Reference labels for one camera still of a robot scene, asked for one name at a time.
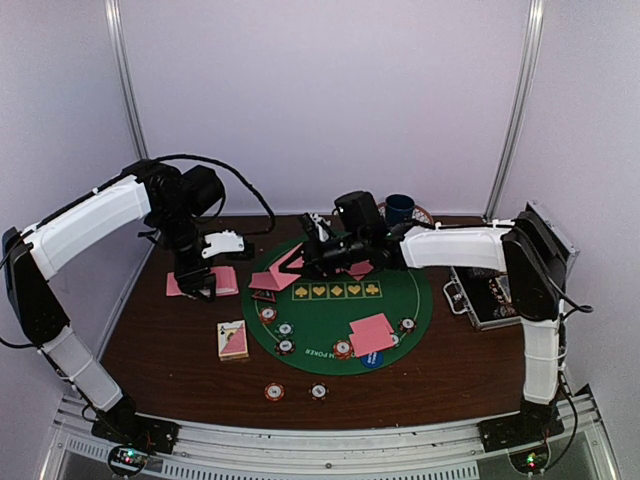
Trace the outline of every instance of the cup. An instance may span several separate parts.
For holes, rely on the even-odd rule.
[[[413,201],[413,198],[401,193],[395,193],[389,195],[385,202],[384,219],[387,225],[393,227],[411,220],[413,210],[416,207],[416,202]]]

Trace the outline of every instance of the white robotic arm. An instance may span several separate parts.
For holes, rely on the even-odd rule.
[[[235,232],[206,234],[198,230],[193,218],[224,202],[224,187],[209,168],[197,166],[182,174],[162,163],[176,157],[138,162],[23,233],[12,228],[3,236],[7,293],[23,332],[96,410],[94,434],[132,445],[139,438],[146,443],[153,437],[154,450],[165,452],[172,449],[175,440],[167,438],[175,439],[177,426],[135,415],[135,403],[78,338],[47,282],[90,245],[127,223],[144,219],[159,231],[161,244],[174,253],[174,273],[180,289],[213,301],[213,257],[220,253],[251,256],[252,245]],[[205,157],[191,159],[209,160],[227,168]],[[272,219],[267,229],[270,231],[273,212],[259,194],[256,196]]]
[[[412,219],[390,227],[369,192],[343,195],[335,206],[346,234],[330,232],[321,238],[317,219],[303,215],[300,221],[309,239],[282,271],[321,279],[368,260],[382,269],[458,266],[507,272],[524,329],[526,378],[521,411],[480,424],[485,449],[542,441],[548,432],[561,431],[555,398],[564,360],[567,265],[554,233],[535,212],[477,227],[434,226]],[[290,267],[299,257],[303,266]]]
[[[431,266],[475,267],[507,272],[502,237],[514,226],[512,221],[494,221],[477,228],[435,230],[414,227],[400,242],[402,255],[409,268]],[[548,405],[558,389],[560,356],[560,300],[558,316],[542,321],[522,318],[525,341],[525,400]]]

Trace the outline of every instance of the wooden table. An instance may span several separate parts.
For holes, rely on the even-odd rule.
[[[263,223],[264,218],[229,217],[214,220],[209,228],[243,232]],[[273,233],[251,240],[260,255],[300,233],[295,217],[279,217]],[[233,265],[242,288],[253,262]],[[142,413],[238,427],[352,429],[449,422],[519,408],[524,382],[521,327],[474,332],[467,317],[454,317],[442,294],[449,278],[446,268],[425,270],[434,313],[418,347],[389,367],[348,377],[288,367],[251,335],[249,360],[221,363],[216,324],[242,318],[240,297],[222,297],[212,304],[167,298],[165,281],[171,270],[171,253],[156,248],[102,359]],[[324,402],[313,401],[308,393],[318,381],[330,389]],[[285,386],[280,402],[265,399],[264,387],[270,382]]]

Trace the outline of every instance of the green felt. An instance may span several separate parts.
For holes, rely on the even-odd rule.
[[[296,239],[269,252],[257,264],[255,271],[267,270],[300,242],[301,239]],[[344,295],[330,293],[336,285]],[[357,294],[349,291],[349,286],[356,291],[358,285],[361,288]],[[378,288],[379,292],[375,292],[376,288],[369,288],[369,293],[366,293],[369,285]],[[325,292],[318,296],[321,288],[313,293],[314,286],[324,286]],[[298,290],[300,287],[309,294],[302,295],[303,290]],[[276,304],[252,299],[253,292],[249,288],[243,289],[242,309],[249,331],[260,345],[287,365],[322,375],[357,375],[374,370],[365,367],[356,357],[348,360],[334,358],[333,345],[338,340],[349,340],[349,334],[353,333],[350,322],[378,313],[387,316],[401,341],[399,346],[383,351],[384,367],[408,354],[418,344],[429,327],[433,311],[431,287],[424,272],[419,270],[385,270],[367,275],[362,282],[356,282],[347,274],[341,274],[330,282],[301,278],[276,294]],[[278,312],[276,321],[268,326],[260,322],[259,312],[264,307],[274,307]],[[402,334],[398,324],[407,317],[416,320],[416,329],[410,334]],[[293,325],[292,335],[279,336],[277,327],[282,323]],[[294,353],[287,356],[277,354],[275,346],[282,338],[293,340],[296,346]]]

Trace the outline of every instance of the wire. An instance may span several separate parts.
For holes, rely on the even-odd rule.
[[[40,227],[46,225],[47,223],[51,222],[55,218],[57,218],[60,215],[62,215],[63,213],[65,213],[67,210],[69,210],[73,206],[83,202],[84,200],[87,200],[88,198],[91,198],[96,193],[99,193],[99,192],[109,188],[110,186],[118,183],[120,180],[128,177],[129,175],[132,175],[132,174],[138,172],[139,170],[142,170],[142,169],[148,167],[149,165],[155,165],[155,164],[162,163],[162,162],[168,162],[170,160],[192,160],[192,161],[196,161],[196,162],[210,163],[212,165],[216,165],[216,166],[218,166],[220,168],[224,168],[225,170],[228,170],[231,173],[233,173],[236,176],[236,178],[238,180],[240,180],[240,183],[242,183],[253,194],[253,196],[255,196],[258,199],[258,201],[260,202],[262,207],[265,209],[265,211],[269,215],[269,226],[265,230],[260,230],[260,231],[256,231],[256,232],[247,232],[247,233],[243,233],[242,235],[244,235],[244,236],[247,236],[247,235],[266,235],[266,234],[271,233],[273,231],[273,229],[276,226],[275,213],[273,213],[273,210],[271,209],[271,207],[269,206],[267,201],[264,199],[262,194],[253,185],[251,185],[247,181],[247,179],[238,170],[233,168],[231,165],[228,165],[228,164],[224,163],[223,161],[217,160],[215,158],[203,157],[203,156],[200,156],[200,155],[191,155],[191,154],[186,154],[186,153],[165,155],[165,156],[158,157],[158,158],[145,158],[145,159],[142,159],[142,160],[140,160],[140,161],[138,161],[136,163],[133,163],[133,164],[125,167],[122,170],[121,173],[119,173],[118,175],[116,175],[113,178],[110,178],[109,180],[107,180],[105,183],[103,183],[102,185],[100,185],[96,189],[92,190],[89,193],[86,193],[82,197],[80,197],[80,198],[74,200],[73,202],[71,202],[69,205],[66,205],[66,206],[60,208],[59,210],[55,211],[54,213],[52,213],[51,215],[46,217],[44,220],[42,220],[40,223],[38,223],[36,228],[40,228]],[[222,206],[224,206],[224,203],[219,207],[219,212],[216,213],[216,215],[214,215],[214,217],[219,215],[219,213],[222,211]]]
[[[569,298],[569,296],[566,293],[562,291],[562,289],[556,284],[556,282],[553,281],[551,277],[547,277],[547,279],[549,280],[549,283],[551,283],[551,286],[553,287],[553,289],[556,292],[558,292],[558,295],[560,295],[560,297],[565,302],[571,305],[574,310],[577,310],[578,312],[582,312],[582,313],[593,313],[593,307],[591,305],[578,305],[571,298]]]
[[[96,414],[96,420],[94,420],[94,421],[93,421],[94,423],[95,423],[95,422],[97,422],[97,421],[99,420],[99,421],[100,421],[100,423],[101,423],[102,425],[104,425],[108,430],[110,430],[110,431],[111,431],[111,433],[112,433],[112,434],[114,434],[117,438],[119,438],[119,439],[120,439],[120,441],[122,441],[122,442],[126,442],[126,444],[127,444],[127,445],[128,445],[128,444],[132,444],[132,443],[133,443],[133,440],[131,440],[131,437],[129,437],[129,435],[125,435],[125,434],[122,434],[122,433],[118,432],[118,430],[116,430],[116,428],[115,428],[113,425],[111,425],[111,424],[107,421],[107,419],[106,419],[106,418],[104,418],[104,417],[102,416],[102,414],[100,413],[100,410],[98,410],[98,409],[96,408],[96,406],[93,404],[93,402],[91,402],[91,399],[87,396],[87,394],[86,394],[86,393],[84,393],[80,388],[77,388],[77,385],[76,385],[76,389],[77,389],[77,392],[78,392],[78,393],[80,394],[80,396],[82,397],[82,399],[83,399],[85,402],[87,402],[87,404],[85,405],[85,407],[82,409],[82,418],[84,418],[84,419],[85,419],[85,420],[87,420],[87,421],[90,421],[90,420],[88,420],[87,418],[85,418],[85,417],[84,417],[84,413],[86,412],[86,408],[87,408],[87,407],[89,407],[91,410],[93,410],[93,413],[95,413],[95,414]]]
[[[562,457],[565,456],[565,454],[569,450],[569,447],[571,447],[573,440],[576,438],[576,433],[578,432],[578,411],[576,410],[576,406],[574,405],[573,400],[571,400],[571,396],[567,393],[566,387],[562,382],[560,382],[560,389],[562,390],[564,398],[566,398],[567,402],[569,402],[569,406],[571,407],[571,410],[573,410],[573,431],[571,432],[571,437],[569,437],[569,442],[567,442],[567,445],[564,447],[564,450],[560,455],[558,455],[558,457],[554,460],[554,462],[551,465],[549,465],[544,469],[545,473],[551,470],[553,467],[555,467],[558,464],[558,462],[562,459]]]
[[[564,314],[562,316],[562,321],[565,321],[567,318],[569,318],[571,315],[573,315],[576,312],[579,312],[580,310],[578,310],[577,308],[572,308],[571,310],[569,310],[566,314]]]
[[[549,430],[547,430],[547,432],[544,435],[544,446],[547,449],[547,463],[544,465],[544,469],[546,470],[547,468],[549,468],[549,463],[551,463],[551,446],[549,446]]]
[[[220,214],[222,213],[222,209],[224,208],[224,204],[227,202],[227,194],[226,192],[222,195],[222,198],[220,199],[220,203],[218,205],[218,211],[216,213],[213,214],[213,216],[207,218],[206,220],[199,220],[197,218],[194,218],[193,221],[196,222],[198,225],[207,225],[209,223],[211,223],[212,220],[215,220],[216,218],[218,218],[220,216]]]
[[[267,212],[267,214],[269,215],[269,226],[264,229],[264,230],[257,230],[254,232],[246,232],[246,233],[242,233],[241,235],[243,236],[248,236],[248,235],[266,235],[268,233],[271,233],[273,231],[273,229],[276,226],[276,215],[275,213],[273,213],[273,210],[271,209],[271,207],[269,206],[269,204],[267,203],[267,201],[264,199],[264,197],[262,196],[262,194],[253,186],[251,185],[247,179],[235,168],[233,168],[231,165],[224,163],[221,160],[217,160],[215,158],[209,158],[209,157],[202,157],[200,155],[190,155],[190,154],[186,154],[186,153],[179,153],[179,154],[175,154],[175,155],[165,155],[162,157],[157,157],[154,159],[144,159],[141,160],[139,163],[136,163],[134,165],[132,165],[132,169],[128,170],[128,173],[132,173],[132,171],[136,171],[138,168],[143,168],[146,167],[147,165],[154,164],[154,163],[161,163],[161,162],[167,162],[170,160],[193,160],[196,162],[204,162],[204,163],[210,163],[212,165],[216,165],[218,167],[224,168],[225,170],[230,171],[231,173],[233,173],[236,178],[238,180],[240,180],[240,183],[242,183],[247,190],[249,190],[254,197],[256,197],[258,199],[258,202],[260,202],[260,205],[262,205],[262,207],[265,209],[265,211]]]
[[[87,421],[87,422],[91,422],[91,423],[95,423],[95,420],[91,420],[90,418],[87,418],[87,417],[85,417],[85,416],[84,416],[84,414],[87,412],[87,410],[88,410],[89,408],[91,408],[91,407],[92,407],[92,405],[91,405],[91,404],[89,404],[89,403],[87,403],[87,404],[84,406],[84,408],[82,409],[82,413],[81,413],[80,415],[82,415],[82,418],[83,418],[85,421]]]
[[[2,270],[2,268],[5,266],[5,264],[9,261],[9,258],[11,257],[11,254],[13,253],[13,251],[16,248],[18,248],[18,246],[20,245],[20,242],[22,242],[26,237],[28,237],[32,233],[33,233],[33,230],[27,230],[26,232],[20,234],[20,236],[15,240],[13,245],[11,245],[11,247],[9,247],[7,252],[4,254],[4,256],[2,257],[2,260],[0,260],[0,270]],[[2,337],[0,337],[0,343],[2,345],[4,345],[5,347],[13,348],[14,350],[23,350],[25,348],[38,348],[33,343],[22,343],[22,344],[11,343],[11,342],[6,341]]]
[[[462,228],[513,228],[513,225],[505,223],[481,223],[479,225],[440,225],[438,230],[458,230]]]

